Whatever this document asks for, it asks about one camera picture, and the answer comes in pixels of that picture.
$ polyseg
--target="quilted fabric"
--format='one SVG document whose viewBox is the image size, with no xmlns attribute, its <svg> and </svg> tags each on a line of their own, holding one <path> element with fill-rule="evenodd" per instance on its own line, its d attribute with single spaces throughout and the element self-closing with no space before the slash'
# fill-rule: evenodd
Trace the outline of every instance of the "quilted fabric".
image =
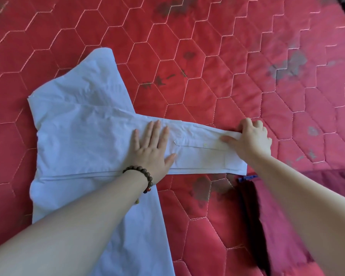
<svg viewBox="0 0 345 276">
<path fill-rule="evenodd" d="M 137 113 L 233 129 L 262 119 L 300 170 L 345 168 L 345 14 L 336 0 L 0 0 L 0 243 L 29 225 L 26 97 L 113 49 Z M 158 185 L 176 274 L 261 275 L 232 175 Z"/>
</svg>

